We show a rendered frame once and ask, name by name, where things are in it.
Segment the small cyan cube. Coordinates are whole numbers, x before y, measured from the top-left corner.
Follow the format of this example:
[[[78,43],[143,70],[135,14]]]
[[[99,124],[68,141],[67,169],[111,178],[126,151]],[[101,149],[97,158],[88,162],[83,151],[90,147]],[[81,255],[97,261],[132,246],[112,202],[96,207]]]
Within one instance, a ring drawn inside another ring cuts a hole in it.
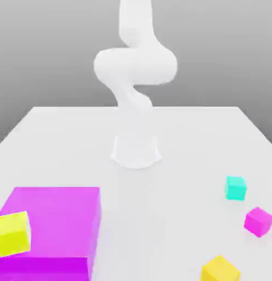
[[[225,183],[225,197],[227,200],[244,201],[247,186],[243,177],[227,176]]]

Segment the small magenta cube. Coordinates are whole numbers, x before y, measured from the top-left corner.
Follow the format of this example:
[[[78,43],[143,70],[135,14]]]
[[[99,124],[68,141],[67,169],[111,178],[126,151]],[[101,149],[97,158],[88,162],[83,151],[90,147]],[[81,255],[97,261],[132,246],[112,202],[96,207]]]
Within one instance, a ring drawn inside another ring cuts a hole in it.
[[[259,207],[255,207],[246,214],[244,228],[261,238],[267,234],[272,225],[272,215]]]

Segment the small golden yellow cube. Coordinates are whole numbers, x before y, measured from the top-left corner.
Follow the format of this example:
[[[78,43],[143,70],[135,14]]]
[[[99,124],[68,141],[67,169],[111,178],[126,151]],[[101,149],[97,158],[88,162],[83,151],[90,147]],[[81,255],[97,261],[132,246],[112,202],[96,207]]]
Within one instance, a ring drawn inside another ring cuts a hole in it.
[[[221,255],[202,267],[200,281],[240,281],[240,271]]]

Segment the small lime yellow cube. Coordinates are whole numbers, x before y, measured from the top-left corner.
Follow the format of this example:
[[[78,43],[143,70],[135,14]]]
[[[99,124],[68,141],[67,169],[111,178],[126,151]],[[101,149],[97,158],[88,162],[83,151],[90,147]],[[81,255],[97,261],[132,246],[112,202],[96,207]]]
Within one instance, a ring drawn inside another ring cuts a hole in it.
[[[31,250],[31,227],[26,211],[0,216],[0,257]]]

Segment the large magenta box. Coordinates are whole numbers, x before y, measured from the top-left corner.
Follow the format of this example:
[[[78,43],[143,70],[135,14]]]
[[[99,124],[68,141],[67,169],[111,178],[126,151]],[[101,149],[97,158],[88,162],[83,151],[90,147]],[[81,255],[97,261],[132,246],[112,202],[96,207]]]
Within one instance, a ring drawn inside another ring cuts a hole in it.
[[[15,187],[0,216],[25,211],[31,250],[0,257],[0,281],[91,281],[101,221],[98,187]]]

